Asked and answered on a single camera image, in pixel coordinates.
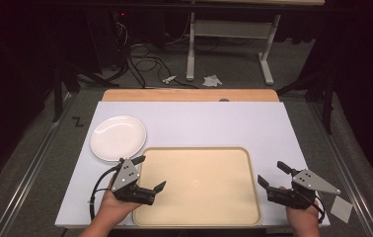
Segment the white paper square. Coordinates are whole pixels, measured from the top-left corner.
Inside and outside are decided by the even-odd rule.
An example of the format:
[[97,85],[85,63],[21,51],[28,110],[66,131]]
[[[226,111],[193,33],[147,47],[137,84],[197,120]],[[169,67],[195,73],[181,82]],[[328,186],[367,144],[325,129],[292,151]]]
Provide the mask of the white paper square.
[[344,223],[349,222],[352,212],[352,204],[342,197],[336,196],[332,205],[331,214],[340,219]]

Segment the person's right hand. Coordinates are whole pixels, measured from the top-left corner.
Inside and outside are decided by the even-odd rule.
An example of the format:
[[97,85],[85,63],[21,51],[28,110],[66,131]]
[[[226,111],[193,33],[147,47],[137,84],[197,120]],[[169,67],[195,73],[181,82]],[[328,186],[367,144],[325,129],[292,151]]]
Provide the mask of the person's right hand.
[[288,223],[295,232],[314,232],[319,230],[318,211],[310,206],[306,209],[295,209],[286,206]]

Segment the white table cover board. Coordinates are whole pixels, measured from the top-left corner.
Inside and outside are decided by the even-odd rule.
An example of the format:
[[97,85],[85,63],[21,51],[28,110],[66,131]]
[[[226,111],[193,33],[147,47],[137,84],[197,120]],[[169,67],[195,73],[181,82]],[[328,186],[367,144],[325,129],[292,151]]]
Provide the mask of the white table cover board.
[[274,186],[288,186],[290,178],[278,161],[297,170],[307,164],[287,111],[278,102],[100,102],[88,133],[104,120],[132,116],[145,126],[147,138],[137,152],[148,148],[241,147],[248,151],[261,205],[256,226],[284,226],[281,205],[267,201],[256,182],[258,175]]

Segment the beige plastic tray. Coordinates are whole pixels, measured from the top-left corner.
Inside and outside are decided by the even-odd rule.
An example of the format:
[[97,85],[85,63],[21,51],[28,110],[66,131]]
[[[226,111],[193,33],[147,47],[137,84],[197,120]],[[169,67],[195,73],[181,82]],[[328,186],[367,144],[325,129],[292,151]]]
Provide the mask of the beige plastic tray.
[[143,227],[248,227],[261,221],[251,159],[241,147],[148,148],[138,185],[165,182],[133,212]]

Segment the metal floor rail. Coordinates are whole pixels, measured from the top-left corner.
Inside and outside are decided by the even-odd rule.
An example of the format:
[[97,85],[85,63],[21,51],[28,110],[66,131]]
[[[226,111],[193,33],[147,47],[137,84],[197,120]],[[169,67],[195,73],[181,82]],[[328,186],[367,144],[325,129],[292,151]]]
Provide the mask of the metal floor rail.
[[54,115],[54,118],[48,121],[48,129],[45,132],[42,141],[37,146],[37,151],[31,159],[25,174],[20,179],[20,183],[14,189],[14,193],[8,200],[8,205],[5,207],[2,216],[0,217],[0,237],[6,237],[16,216],[21,210],[37,175],[46,159],[46,152],[58,131],[63,115],[68,111],[71,103],[74,101],[72,93],[66,93],[64,98],[60,100],[62,108],[59,115]]
[[333,138],[331,133],[328,133],[326,127],[323,124],[323,116],[322,110],[319,108],[318,105],[309,103],[308,108],[310,112],[316,119],[320,130],[324,138],[327,141],[329,148],[333,154],[333,162],[339,174],[339,178],[342,181],[342,185],[344,186],[344,190],[349,198],[352,208],[355,211],[364,232],[366,233],[367,237],[373,237],[373,216],[370,212],[370,208],[367,205],[365,197],[360,192],[360,189],[355,183],[355,179],[350,174],[348,166],[345,163],[345,160],[338,150],[337,143]]

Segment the black metal stand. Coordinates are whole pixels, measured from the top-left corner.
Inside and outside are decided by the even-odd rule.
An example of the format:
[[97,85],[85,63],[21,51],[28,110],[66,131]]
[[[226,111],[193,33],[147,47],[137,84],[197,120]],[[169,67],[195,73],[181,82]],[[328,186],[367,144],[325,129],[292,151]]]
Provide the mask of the black metal stand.
[[106,79],[89,72],[77,65],[70,62],[59,61],[53,71],[53,95],[54,95],[54,117],[53,122],[57,122],[61,115],[63,114],[63,95],[62,95],[62,85],[65,85],[70,93],[78,93],[80,91],[80,86],[77,82],[77,75],[82,74],[88,77],[100,85],[109,88],[118,88],[119,85],[107,81]]
[[322,123],[326,132],[331,134],[334,93],[333,78],[326,72],[314,73],[276,90],[276,94],[282,96],[290,91],[300,89],[306,90],[305,100],[307,102],[323,103]]

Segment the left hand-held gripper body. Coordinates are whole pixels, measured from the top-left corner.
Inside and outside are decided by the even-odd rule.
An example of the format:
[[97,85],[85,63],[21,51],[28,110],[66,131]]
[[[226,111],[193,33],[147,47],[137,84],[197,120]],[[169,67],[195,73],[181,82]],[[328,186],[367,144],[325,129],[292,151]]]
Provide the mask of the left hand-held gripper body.
[[152,205],[156,193],[153,190],[141,188],[137,185],[140,174],[131,159],[122,159],[112,177],[111,190],[121,201]]

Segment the person's left hand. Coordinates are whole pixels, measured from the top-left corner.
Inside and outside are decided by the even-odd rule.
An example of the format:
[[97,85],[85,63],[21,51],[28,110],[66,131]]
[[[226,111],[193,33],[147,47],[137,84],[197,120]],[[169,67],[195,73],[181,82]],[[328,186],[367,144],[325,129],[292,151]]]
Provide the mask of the person's left hand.
[[129,213],[140,206],[140,203],[118,200],[114,196],[111,186],[109,185],[104,192],[100,208],[96,215],[96,219],[108,228],[117,226]]

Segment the white metal desk frame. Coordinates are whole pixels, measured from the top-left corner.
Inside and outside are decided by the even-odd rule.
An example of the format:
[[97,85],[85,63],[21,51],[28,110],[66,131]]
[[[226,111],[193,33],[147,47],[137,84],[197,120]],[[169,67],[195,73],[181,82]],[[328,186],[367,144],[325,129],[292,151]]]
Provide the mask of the white metal desk frame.
[[266,40],[264,51],[258,53],[261,72],[266,85],[273,85],[267,58],[276,35],[281,16],[275,15],[268,23],[233,22],[216,20],[197,20],[195,13],[189,14],[189,40],[186,61],[186,79],[194,79],[195,38],[215,37],[249,40]]

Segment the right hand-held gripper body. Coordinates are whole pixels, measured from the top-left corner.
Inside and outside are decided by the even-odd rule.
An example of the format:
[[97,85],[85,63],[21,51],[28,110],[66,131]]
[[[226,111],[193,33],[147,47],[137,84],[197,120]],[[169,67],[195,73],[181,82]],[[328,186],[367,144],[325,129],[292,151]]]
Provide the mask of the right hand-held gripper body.
[[282,190],[269,186],[266,195],[269,201],[295,209],[306,209],[315,203],[316,192],[339,195],[340,189],[305,169],[297,171],[294,177],[291,176],[291,189]]

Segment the white round plate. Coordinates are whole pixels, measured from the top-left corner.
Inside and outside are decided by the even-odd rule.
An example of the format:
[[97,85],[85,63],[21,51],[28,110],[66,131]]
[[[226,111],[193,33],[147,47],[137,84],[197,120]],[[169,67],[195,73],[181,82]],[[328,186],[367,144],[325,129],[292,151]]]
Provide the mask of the white round plate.
[[137,118],[118,116],[104,120],[93,131],[91,149],[104,161],[130,158],[144,145],[147,132]]

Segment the crumpled white paper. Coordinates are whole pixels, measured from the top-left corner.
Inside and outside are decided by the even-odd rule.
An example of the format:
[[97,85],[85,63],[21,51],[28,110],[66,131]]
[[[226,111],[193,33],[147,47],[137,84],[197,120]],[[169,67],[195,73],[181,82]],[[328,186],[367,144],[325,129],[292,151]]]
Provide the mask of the crumpled white paper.
[[204,78],[203,86],[205,87],[217,87],[222,85],[222,82],[216,75],[206,76]]

